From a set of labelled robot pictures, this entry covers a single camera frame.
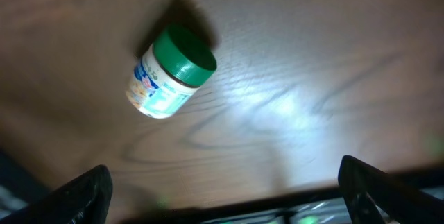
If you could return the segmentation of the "green lid jar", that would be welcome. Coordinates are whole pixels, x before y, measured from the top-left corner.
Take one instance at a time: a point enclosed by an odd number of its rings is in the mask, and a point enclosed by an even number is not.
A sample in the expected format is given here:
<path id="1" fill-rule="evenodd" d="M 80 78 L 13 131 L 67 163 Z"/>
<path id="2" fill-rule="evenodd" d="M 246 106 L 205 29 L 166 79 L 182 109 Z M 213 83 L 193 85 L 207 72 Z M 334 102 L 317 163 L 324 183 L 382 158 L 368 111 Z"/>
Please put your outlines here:
<path id="1" fill-rule="evenodd" d="M 216 58 L 196 34 L 171 24 L 139 59 L 126 96 L 142 114 L 175 114 L 216 71 Z"/>

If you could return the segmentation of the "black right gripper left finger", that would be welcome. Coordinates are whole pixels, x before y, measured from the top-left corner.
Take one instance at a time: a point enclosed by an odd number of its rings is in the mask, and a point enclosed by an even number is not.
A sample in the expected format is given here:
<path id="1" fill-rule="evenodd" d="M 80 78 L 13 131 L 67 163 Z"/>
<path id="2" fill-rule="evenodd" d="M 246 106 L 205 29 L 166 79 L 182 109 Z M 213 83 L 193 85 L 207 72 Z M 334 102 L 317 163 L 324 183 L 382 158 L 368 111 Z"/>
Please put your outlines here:
<path id="1" fill-rule="evenodd" d="M 105 224 L 113 192 L 108 168 L 95 166 L 1 224 Z"/>

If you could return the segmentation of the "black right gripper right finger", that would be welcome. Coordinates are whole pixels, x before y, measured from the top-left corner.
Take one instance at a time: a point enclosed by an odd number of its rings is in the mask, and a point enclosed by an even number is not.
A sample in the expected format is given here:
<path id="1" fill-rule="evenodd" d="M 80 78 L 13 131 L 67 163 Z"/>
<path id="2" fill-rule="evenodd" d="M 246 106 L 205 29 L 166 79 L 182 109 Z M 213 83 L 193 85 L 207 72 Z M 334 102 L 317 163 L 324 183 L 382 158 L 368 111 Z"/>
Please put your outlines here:
<path id="1" fill-rule="evenodd" d="M 382 209 L 398 223 L 442 223 L 443 201 L 345 155 L 339 189 L 353 223 L 383 223 Z"/>

